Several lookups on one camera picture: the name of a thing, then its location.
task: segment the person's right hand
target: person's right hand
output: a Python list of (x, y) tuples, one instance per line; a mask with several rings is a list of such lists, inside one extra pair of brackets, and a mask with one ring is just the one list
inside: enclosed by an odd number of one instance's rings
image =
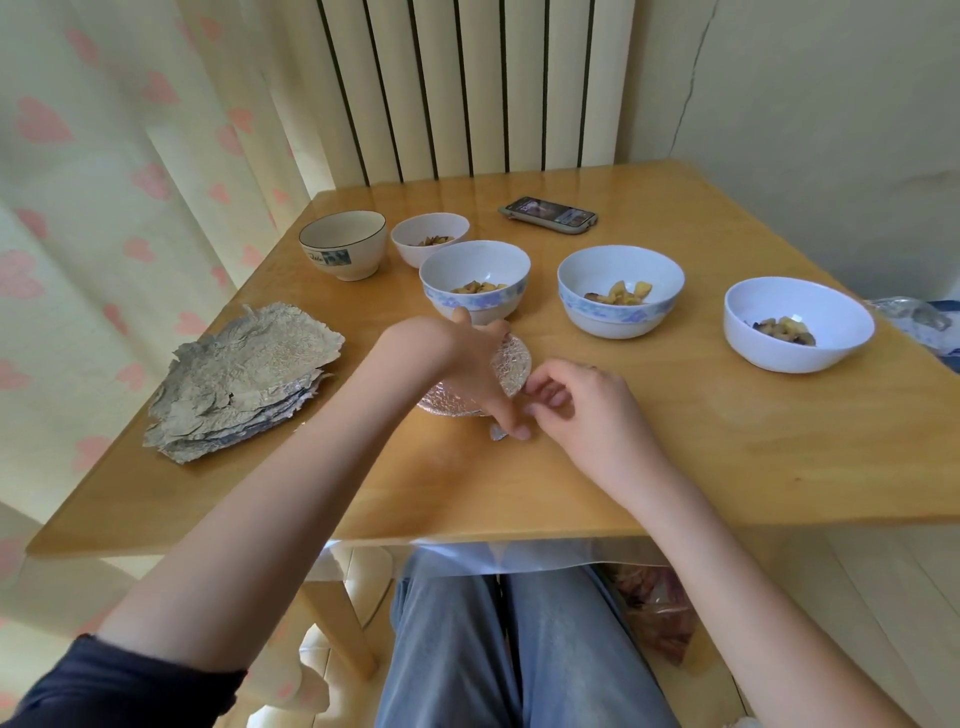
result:
[(639, 478), (673, 471), (622, 376), (549, 359), (524, 391), (534, 398), (525, 411), (621, 505)]

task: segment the wooden table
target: wooden table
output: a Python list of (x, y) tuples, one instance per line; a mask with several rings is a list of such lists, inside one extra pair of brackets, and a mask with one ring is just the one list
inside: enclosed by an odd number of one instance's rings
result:
[[(497, 213), (522, 195), (595, 210), (599, 224), (567, 236)], [(337, 376), (288, 425), (185, 467), (141, 446), (148, 423), (141, 409), (36, 535), (31, 554), (162, 553), (323, 404), (386, 326), (434, 314), (417, 271), (393, 249), (375, 276), (354, 283), (321, 273), (303, 255), (297, 233), (306, 223), (357, 208), (382, 212), (391, 226), (424, 212), (457, 212), (472, 223), (470, 237), (522, 247), (533, 268), (511, 320), (535, 365), (565, 356), (626, 377), (669, 454), (733, 526), (960, 517), (960, 380), (884, 322), (864, 350), (820, 374), (772, 374), (740, 358), (722, 330), (731, 285), (781, 275), (841, 286), (692, 168), (666, 160), (318, 195), (211, 330), (240, 315), (244, 303), (293, 303), (346, 336), (331, 367)], [(686, 273), (674, 311), (630, 341), (583, 333), (557, 297), (560, 262), (580, 248), (611, 243), (661, 251)], [(544, 436), (495, 443), (482, 419), (415, 409), (335, 538), (373, 545), (639, 534), (643, 529)], [(343, 636), (328, 633), (339, 642), (334, 647), (368, 669), (342, 586), (312, 589), (321, 627)]]

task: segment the blue floral patterned bowl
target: blue floral patterned bowl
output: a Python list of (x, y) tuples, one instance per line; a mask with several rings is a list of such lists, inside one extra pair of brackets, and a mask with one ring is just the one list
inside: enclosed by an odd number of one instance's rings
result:
[[(523, 298), (530, 257), (516, 245), (497, 240), (469, 240), (435, 252), (420, 266), (423, 293), (446, 318), (463, 306), (476, 325), (512, 314)], [(505, 283), (488, 293), (451, 293), (472, 280)]]
[[(684, 271), (666, 255), (632, 245), (602, 245), (569, 255), (557, 269), (560, 299), (578, 328), (605, 339), (631, 339), (656, 327), (673, 308), (684, 287)], [(587, 293), (607, 294), (619, 280), (633, 290), (638, 281), (653, 284), (640, 305), (588, 301)]]

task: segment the red plastic bag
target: red plastic bag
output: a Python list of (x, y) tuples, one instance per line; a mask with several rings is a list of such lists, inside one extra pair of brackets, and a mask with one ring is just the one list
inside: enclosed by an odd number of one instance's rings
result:
[(674, 665), (684, 661), (697, 613), (670, 567), (608, 564), (607, 573), (627, 602), (627, 622), (641, 643)]

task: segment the person's left arm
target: person's left arm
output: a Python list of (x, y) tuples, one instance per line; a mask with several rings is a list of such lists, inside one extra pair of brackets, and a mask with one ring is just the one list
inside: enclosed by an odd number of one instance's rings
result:
[(131, 589), (97, 637), (182, 666), (245, 669), (394, 429), (431, 386), (443, 380), (528, 437), (491, 366), (508, 325), (471, 327), (464, 309), (456, 319), (388, 328), (330, 401)]

